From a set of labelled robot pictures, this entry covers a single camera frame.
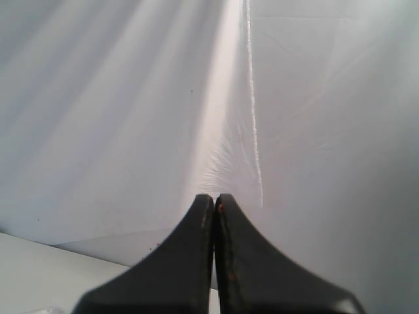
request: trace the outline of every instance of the white sheet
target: white sheet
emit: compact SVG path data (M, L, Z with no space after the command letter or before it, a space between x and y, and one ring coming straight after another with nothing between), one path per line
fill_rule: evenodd
M0 229L130 265L231 192L370 313L415 313L416 1L0 6Z

